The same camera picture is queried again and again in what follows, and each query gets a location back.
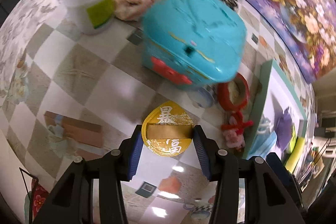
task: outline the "green label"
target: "green label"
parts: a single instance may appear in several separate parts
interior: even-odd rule
[[[106,23],[114,12],[113,0],[102,0],[86,9],[89,19],[95,29]]]

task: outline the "teal tin box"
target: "teal tin box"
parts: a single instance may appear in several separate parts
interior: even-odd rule
[[[220,0],[160,0],[142,23],[143,65],[179,88],[196,89],[235,77],[246,27]]]

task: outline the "red flower cloth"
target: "red flower cloth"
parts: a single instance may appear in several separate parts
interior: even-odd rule
[[[36,183],[35,179],[31,180],[31,188],[33,189]],[[42,205],[44,204],[49,193],[41,186],[37,185],[33,196],[33,219],[36,217],[37,213],[40,211]]]

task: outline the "pink towel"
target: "pink towel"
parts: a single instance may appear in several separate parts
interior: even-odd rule
[[[155,0],[114,0],[115,16],[121,20],[138,20]]]

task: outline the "gold ribbon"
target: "gold ribbon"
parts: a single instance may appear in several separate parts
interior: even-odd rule
[[[191,139],[193,137],[192,125],[148,124],[147,139]]]

